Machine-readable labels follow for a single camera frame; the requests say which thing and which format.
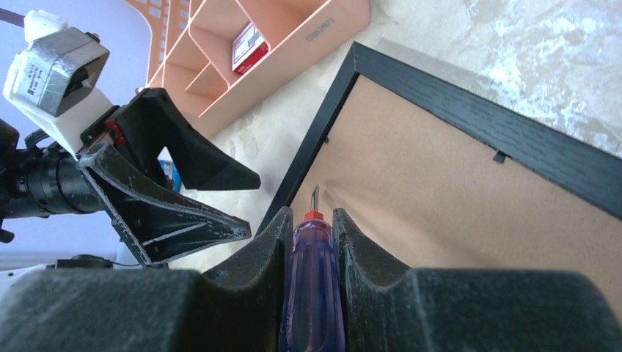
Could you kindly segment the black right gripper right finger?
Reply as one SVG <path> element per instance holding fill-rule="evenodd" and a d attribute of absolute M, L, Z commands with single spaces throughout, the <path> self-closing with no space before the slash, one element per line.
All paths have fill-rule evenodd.
<path fill-rule="evenodd" d="M 411 268 L 333 213 L 349 351 L 619 351 L 621 325 L 572 271 Z"/>

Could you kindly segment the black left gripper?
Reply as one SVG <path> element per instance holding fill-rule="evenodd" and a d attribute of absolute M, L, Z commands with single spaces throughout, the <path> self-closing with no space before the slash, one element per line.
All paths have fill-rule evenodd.
<path fill-rule="evenodd" d="M 174 192 L 158 161 L 166 148 L 182 184 L 199 191 L 254 190 L 260 176 L 196 131 L 164 88 L 112 106 L 79 136 L 77 171 L 142 265 L 250 238 L 249 222 Z"/>

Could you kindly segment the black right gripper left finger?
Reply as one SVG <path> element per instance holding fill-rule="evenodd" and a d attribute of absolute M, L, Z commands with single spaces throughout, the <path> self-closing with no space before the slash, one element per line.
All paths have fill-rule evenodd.
<path fill-rule="evenodd" d="M 285 247 L 283 207 L 264 231 L 205 273 L 49 269 L 1 302 L 3 351 L 275 351 Z"/>

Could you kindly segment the black sunflower photo frame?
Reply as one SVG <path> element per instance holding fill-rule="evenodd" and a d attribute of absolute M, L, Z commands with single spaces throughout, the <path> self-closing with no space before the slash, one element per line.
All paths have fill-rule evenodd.
<path fill-rule="evenodd" d="M 576 271 L 621 311 L 621 160 L 354 43 L 262 220 L 331 216 L 415 268 Z"/>

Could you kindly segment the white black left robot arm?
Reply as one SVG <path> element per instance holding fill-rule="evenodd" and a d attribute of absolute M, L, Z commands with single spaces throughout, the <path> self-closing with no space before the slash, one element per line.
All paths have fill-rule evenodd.
<path fill-rule="evenodd" d="M 251 235 L 247 221 L 173 191 L 158 161 L 163 149 L 188 189 L 254 190 L 260 177 L 198 133 L 165 89 L 105 110 L 79 134 L 77 155 L 59 143 L 39 148 L 42 137 L 32 133 L 19 149 L 18 132 L 1 124 L 2 219 L 103 210 L 145 266 Z"/>

